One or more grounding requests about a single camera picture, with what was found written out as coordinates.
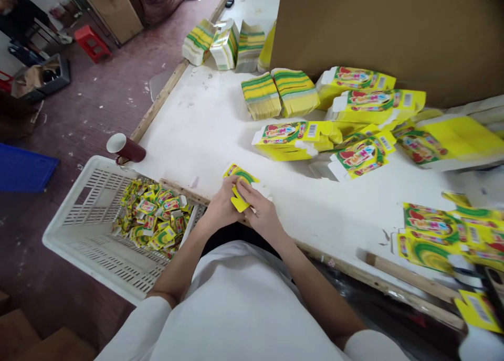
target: red floor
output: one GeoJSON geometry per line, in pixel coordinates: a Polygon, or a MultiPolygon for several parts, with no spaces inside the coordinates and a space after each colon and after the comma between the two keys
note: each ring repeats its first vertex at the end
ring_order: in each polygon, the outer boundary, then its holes
{"type": "Polygon", "coordinates": [[[184,37],[218,2],[183,2],[171,18],[114,48],[113,57],[98,65],[77,44],[67,47],[63,54],[70,61],[72,83],[44,101],[32,135],[10,142],[60,159],[45,193],[0,192],[0,289],[42,337],[67,326],[102,349],[133,309],[46,249],[42,234],[87,160],[112,157],[107,139],[133,132],[152,104],[145,88],[150,79],[175,69],[184,37]]]}

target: table surface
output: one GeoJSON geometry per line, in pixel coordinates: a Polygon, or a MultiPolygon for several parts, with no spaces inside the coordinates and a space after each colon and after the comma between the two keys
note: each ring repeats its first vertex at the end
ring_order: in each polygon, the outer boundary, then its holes
{"type": "MultiPolygon", "coordinates": [[[[239,29],[244,19],[268,32],[278,6],[279,0],[235,0],[220,18],[233,18],[239,29]]],[[[286,119],[250,117],[240,83],[257,75],[218,71],[212,57],[204,66],[189,65],[140,141],[146,158],[131,168],[211,198],[226,166],[236,163],[271,189],[280,220],[293,238],[419,296],[426,297],[367,265],[366,252],[454,287],[453,279],[401,259],[394,242],[404,227],[403,202],[453,208],[441,197],[442,191],[454,189],[450,174],[420,169],[400,151],[386,166],[344,183],[314,178],[308,161],[267,159],[251,145],[252,138],[263,125],[286,119]]],[[[323,120],[324,115],[314,111],[305,118],[323,120]]]]}

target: barcode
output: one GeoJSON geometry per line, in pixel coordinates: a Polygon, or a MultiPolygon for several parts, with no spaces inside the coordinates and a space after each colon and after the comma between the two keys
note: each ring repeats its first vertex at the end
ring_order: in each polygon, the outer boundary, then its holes
{"type": "Polygon", "coordinates": [[[492,319],[488,317],[487,313],[485,312],[485,309],[481,306],[481,303],[479,303],[479,301],[475,297],[471,295],[467,295],[466,297],[469,298],[469,300],[471,301],[471,305],[475,308],[481,320],[483,320],[485,323],[488,324],[494,323],[492,319]]]}
{"type": "Polygon", "coordinates": [[[478,230],[476,230],[474,227],[469,227],[469,230],[471,231],[471,239],[474,243],[479,243],[479,235],[478,235],[478,230]]]}
{"type": "Polygon", "coordinates": [[[383,145],[385,146],[385,148],[387,150],[391,150],[392,149],[392,146],[390,146],[390,143],[387,141],[387,138],[385,137],[380,137],[380,142],[383,143],[383,145]]]}
{"type": "Polygon", "coordinates": [[[406,95],[404,95],[403,106],[404,107],[411,107],[412,101],[413,101],[413,95],[411,93],[407,93],[406,95]]]}
{"type": "Polygon", "coordinates": [[[378,89],[383,89],[385,86],[385,77],[381,77],[380,80],[378,81],[378,89]]]}
{"type": "Polygon", "coordinates": [[[315,138],[317,136],[317,124],[311,124],[308,129],[308,138],[315,138]]]}

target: blue plastic crate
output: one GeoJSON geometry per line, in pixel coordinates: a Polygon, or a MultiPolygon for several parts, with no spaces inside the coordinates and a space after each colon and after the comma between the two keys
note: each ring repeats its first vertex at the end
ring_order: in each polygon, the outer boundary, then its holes
{"type": "Polygon", "coordinates": [[[43,192],[58,163],[59,159],[0,143],[0,190],[43,192]]]}

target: cup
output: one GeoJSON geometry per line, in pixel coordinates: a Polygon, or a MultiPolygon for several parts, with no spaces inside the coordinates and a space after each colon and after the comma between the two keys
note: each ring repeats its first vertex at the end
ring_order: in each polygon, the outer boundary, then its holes
{"type": "Polygon", "coordinates": [[[146,155],[145,149],[138,143],[133,142],[122,133],[114,134],[107,142],[107,151],[112,154],[117,154],[115,162],[123,165],[126,162],[141,162],[146,155]]]}

